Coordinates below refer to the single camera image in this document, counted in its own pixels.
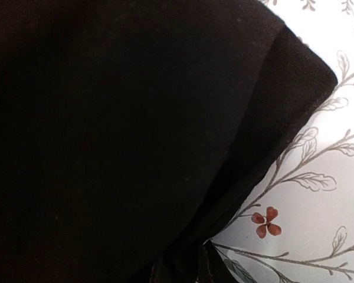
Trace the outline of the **floral patterned tablecloth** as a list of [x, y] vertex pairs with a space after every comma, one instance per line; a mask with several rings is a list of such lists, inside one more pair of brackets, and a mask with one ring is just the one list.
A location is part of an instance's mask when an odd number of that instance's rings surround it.
[[266, 5], [338, 83], [212, 243], [229, 282], [354, 282], [354, 1]]

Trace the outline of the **black long sleeve shirt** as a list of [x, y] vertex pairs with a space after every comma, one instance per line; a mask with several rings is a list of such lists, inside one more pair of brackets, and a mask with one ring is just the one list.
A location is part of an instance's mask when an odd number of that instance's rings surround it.
[[336, 83], [258, 1], [0, 1], [0, 282], [199, 282]]

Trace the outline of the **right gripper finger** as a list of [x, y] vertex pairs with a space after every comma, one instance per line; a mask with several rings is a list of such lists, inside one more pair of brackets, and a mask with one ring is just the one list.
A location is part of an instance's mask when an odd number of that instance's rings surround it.
[[211, 242], [199, 250], [199, 282], [237, 283]]

